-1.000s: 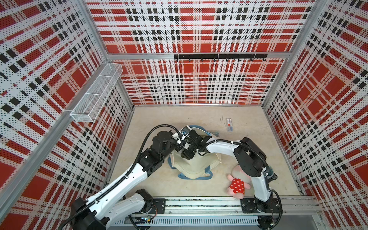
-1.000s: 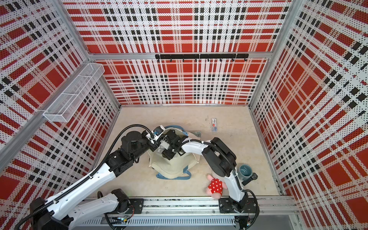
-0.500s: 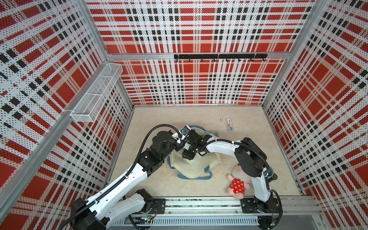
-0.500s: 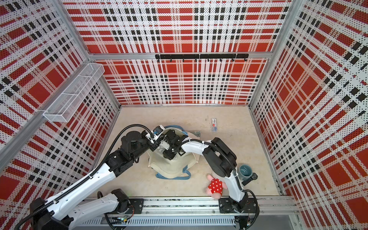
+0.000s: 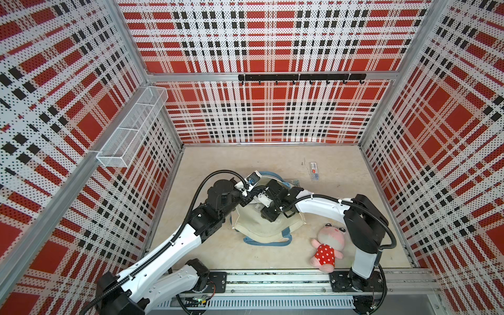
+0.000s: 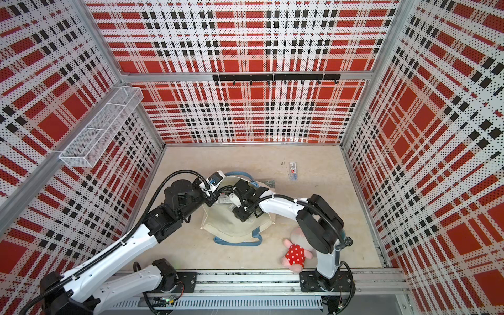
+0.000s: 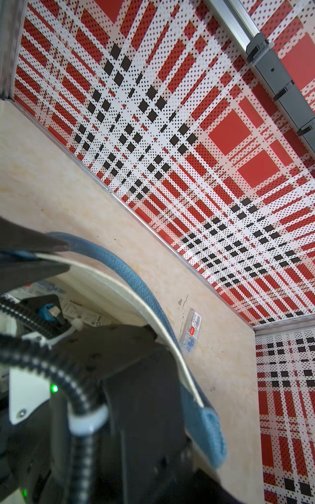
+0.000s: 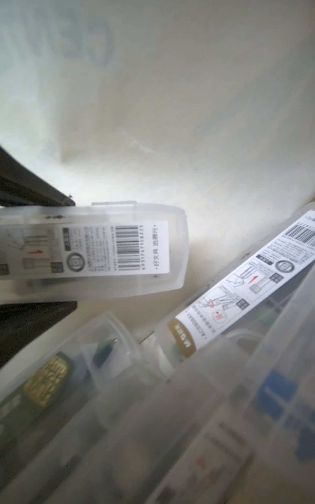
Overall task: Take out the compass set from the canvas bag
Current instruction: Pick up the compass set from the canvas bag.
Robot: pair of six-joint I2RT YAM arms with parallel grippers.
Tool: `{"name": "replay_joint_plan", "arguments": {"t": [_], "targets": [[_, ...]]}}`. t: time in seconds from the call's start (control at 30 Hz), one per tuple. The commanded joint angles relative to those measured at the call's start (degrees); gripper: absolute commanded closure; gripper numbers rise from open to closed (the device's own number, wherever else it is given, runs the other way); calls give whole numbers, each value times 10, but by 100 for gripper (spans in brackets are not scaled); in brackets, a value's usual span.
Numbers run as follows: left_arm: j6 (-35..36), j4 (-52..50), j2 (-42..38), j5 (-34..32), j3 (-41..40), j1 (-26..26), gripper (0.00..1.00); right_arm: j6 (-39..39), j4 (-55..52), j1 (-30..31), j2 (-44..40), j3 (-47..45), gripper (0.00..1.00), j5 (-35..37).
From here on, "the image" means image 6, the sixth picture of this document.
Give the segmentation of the cream canvas tote bag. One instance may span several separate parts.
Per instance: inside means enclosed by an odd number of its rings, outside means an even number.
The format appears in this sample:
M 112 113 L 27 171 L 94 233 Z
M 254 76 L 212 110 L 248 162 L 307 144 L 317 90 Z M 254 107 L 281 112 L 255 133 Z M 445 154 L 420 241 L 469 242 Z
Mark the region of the cream canvas tote bag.
M 201 229 L 213 235 L 213 241 L 219 245 L 258 246 L 262 244 L 261 233 L 270 228 L 276 221 L 275 214 L 263 213 L 256 218 L 250 216 L 245 222 L 237 219 L 232 210 L 238 206 L 240 199 L 233 192 L 234 185 L 244 179 L 255 187 L 268 187 L 257 182 L 250 174 L 242 171 L 232 171 L 215 190 L 216 202 L 212 206 L 202 206 L 203 220 Z

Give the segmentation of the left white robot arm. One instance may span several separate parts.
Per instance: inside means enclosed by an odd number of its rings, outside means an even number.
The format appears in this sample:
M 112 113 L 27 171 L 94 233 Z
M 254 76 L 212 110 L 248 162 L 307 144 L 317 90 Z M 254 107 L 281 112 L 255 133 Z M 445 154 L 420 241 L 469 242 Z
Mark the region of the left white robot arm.
M 163 181 L 155 191 L 165 194 L 157 207 L 151 200 L 137 224 L 124 237 L 98 255 L 63 274 L 51 272 L 40 282 L 40 294 L 20 311 L 27 314 L 37 304 L 44 314 L 100 314 L 120 301 L 142 293 L 170 292 L 183 285 L 175 268 L 166 260 L 155 260 L 143 269 L 110 281 L 119 269 L 140 254 L 156 247 L 189 222 L 195 210 L 217 200 L 219 180 L 197 175 L 171 186 Z

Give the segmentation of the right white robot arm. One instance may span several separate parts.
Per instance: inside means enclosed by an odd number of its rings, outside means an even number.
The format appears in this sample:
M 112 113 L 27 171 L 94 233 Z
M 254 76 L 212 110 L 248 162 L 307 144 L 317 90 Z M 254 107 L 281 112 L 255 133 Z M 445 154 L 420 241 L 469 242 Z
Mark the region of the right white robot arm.
M 243 222 L 266 213 L 297 222 L 298 227 L 283 241 L 287 249 L 281 258 L 284 267 L 299 274 L 306 260 L 316 257 L 319 277 L 330 280 L 337 274 L 339 252 L 349 245 L 343 220 L 324 198 L 317 194 L 308 199 L 292 198 L 243 179 L 232 186 L 228 196 L 235 205 L 235 217 Z

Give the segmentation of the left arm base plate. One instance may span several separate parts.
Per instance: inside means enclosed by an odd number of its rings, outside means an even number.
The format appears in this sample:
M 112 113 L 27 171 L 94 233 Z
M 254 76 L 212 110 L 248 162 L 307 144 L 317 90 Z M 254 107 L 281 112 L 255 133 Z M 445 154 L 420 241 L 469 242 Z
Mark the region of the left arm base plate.
M 193 293 L 196 287 L 198 273 L 178 272 L 176 276 L 169 276 L 164 284 L 163 292 L 166 293 Z

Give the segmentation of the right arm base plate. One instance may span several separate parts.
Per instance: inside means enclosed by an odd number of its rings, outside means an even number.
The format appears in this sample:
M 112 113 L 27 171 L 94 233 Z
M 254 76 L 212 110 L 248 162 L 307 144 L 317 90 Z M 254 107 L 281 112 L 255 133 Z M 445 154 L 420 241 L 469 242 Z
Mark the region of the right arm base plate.
M 350 279 L 347 270 L 337 271 L 333 278 L 324 278 L 315 271 L 303 271 L 299 274 L 300 287 L 302 292 L 347 292 L 354 288 L 354 282 Z

